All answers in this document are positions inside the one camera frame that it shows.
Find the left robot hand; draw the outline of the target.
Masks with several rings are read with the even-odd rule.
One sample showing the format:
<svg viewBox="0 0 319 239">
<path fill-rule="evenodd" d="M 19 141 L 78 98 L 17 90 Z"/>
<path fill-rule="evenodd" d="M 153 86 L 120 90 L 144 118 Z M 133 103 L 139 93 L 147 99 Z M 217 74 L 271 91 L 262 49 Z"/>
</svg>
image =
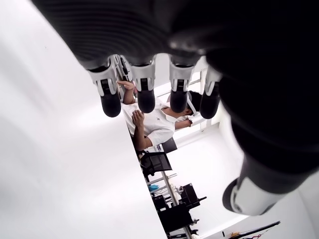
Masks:
<svg viewBox="0 0 319 239">
<path fill-rule="evenodd" d="M 266 213 L 319 169 L 319 3 L 316 0 L 36 0 L 87 70 L 104 113 L 121 111 L 112 56 L 130 63 L 140 110 L 154 109 L 155 60 L 170 57 L 171 108 L 182 111 L 201 56 L 200 113 L 222 103 L 244 151 L 226 209 Z"/>
</svg>

